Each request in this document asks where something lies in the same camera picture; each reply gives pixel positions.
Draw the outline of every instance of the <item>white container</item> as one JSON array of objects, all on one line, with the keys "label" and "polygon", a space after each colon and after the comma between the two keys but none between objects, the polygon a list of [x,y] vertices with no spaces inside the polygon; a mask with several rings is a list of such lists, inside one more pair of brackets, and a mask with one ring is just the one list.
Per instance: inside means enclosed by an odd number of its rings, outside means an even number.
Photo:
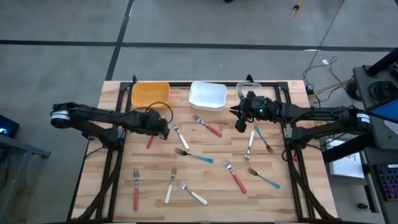
[{"label": "white container", "polygon": [[226,86],[215,83],[193,82],[189,92],[189,102],[193,109],[217,111],[226,104]]}]

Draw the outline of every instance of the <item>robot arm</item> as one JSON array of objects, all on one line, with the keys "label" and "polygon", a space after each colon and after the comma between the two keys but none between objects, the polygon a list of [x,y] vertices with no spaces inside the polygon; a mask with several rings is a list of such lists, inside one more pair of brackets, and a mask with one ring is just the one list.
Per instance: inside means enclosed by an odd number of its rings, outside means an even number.
[{"label": "robot arm", "polygon": [[285,129],[284,134],[292,149],[303,149],[315,138],[339,133],[364,134],[370,130],[369,116],[357,108],[301,108],[293,104],[272,101],[265,96],[249,92],[241,103],[231,107],[230,112],[239,119],[235,128],[243,133],[246,121],[264,120],[279,123],[294,123],[302,120],[334,121],[314,128]]},{"label": "robot arm", "polygon": [[117,145],[119,131],[117,129],[105,129],[89,121],[122,126],[130,132],[138,134],[160,135],[161,139],[167,139],[170,132],[167,121],[152,109],[148,109],[147,112],[118,113],[76,103],[61,103],[53,106],[51,117],[51,124],[54,127],[75,128],[81,131],[86,138],[90,138],[90,136],[99,138],[104,146]]}]

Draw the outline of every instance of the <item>wooden table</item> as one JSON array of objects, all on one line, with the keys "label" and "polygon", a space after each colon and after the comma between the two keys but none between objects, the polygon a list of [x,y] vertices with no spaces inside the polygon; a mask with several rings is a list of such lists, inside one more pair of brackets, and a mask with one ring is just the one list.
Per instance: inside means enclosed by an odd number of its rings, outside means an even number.
[{"label": "wooden table", "polygon": [[[309,106],[303,81],[287,81],[292,103]],[[98,107],[114,110],[120,82],[105,82]],[[174,111],[174,123],[190,146],[190,152],[211,157],[213,164],[176,155],[176,147],[183,148],[177,134],[170,125],[170,135],[164,141],[156,138],[150,149],[146,149],[149,136],[128,133],[124,148],[123,164],[119,180],[118,196],[114,213],[114,222],[274,222],[297,221],[292,186],[287,163],[282,160],[284,142],[280,124],[256,122],[267,142],[275,150],[271,155],[265,145],[255,135],[250,161],[244,160],[248,148],[253,124],[248,123],[245,133],[234,128],[236,117],[229,107],[238,104],[236,91],[228,87],[227,103],[220,113],[191,109],[188,102],[190,87],[172,87],[169,105]],[[262,92],[275,99],[272,88],[263,87]],[[168,109],[159,112],[170,118]],[[222,131],[219,138],[192,118],[199,115],[208,124]],[[312,121],[302,121],[298,126],[311,127]],[[93,141],[88,152],[101,147],[99,141]],[[318,149],[308,147],[303,151],[310,188],[321,204],[336,217],[336,208],[331,194],[322,154]],[[101,185],[106,150],[98,151],[85,161],[80,185],[75,200],[72,218],[79,216],[94,199]],[[224,168],[223,159],[231,161],[235,172],[247,188],[243,194],[232,175]],[[139,169],[139,211],[133,210],[134,179],[132,170]],[[170,181],[172,167],[177,168],[176,180],[185,182],[208,201],[204,206],[188,192],[184,192],[174,183],[169,204],[164,203]],[[282,187],[276,189],[259,177],[251,175],[247,169],[252,167],[261,175],[277,182]],[[300,190],[304,214],[307,214],[305,199]],[[105,201],[103,215],[106,215],[108,201]]]}]

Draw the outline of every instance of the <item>gray floor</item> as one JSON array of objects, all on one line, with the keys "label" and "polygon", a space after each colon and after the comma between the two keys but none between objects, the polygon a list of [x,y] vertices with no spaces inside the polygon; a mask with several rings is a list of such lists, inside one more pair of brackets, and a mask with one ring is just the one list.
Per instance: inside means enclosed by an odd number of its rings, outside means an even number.
[{"label": "gray floor", "polygon": [[[0,40],[115,42],[128,0],[3,0]],[[293,20],[295,1],[136,0],[125,42],[195,44],[320,45],[342,0],[308,0]],[[323,46],[396,47],[398,7],[393,0],[346,0]],[[87,141],[78,131],[50,125],[52,104],[76,101],[95,106],[113,47],[0,45],[0,114],[21,124],[18,138],[51,150],[35,158],[17,196],[13,223],[66,219]],[[113,80],[301,80],[314,51],[127,48],[120,51]],[[318,52],[313,65],[337,56],[341,80],[352,68],[372,64],[386,52]],[[308,80],[321,89],[335,78],[329,67],[314,68]],[[337,90],[322,106],[348,106]],[[380,214],[358,210],[363,188],[330,178],[338,215],[344,220],[383,223]]]}]

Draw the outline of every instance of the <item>yellow container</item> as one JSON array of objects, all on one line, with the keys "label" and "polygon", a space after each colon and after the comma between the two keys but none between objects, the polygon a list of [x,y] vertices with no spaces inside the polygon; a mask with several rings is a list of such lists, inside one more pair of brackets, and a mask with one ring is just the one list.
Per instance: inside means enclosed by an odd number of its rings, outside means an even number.
[{"label": "yellow container", "polygon": [[[148,107],[155,102],[168,103],[170,98],[170,85],[167,82],[139,82],[132,88],[131,103],[137,107]],[[157,103],[151,108],[166,107]]]}]

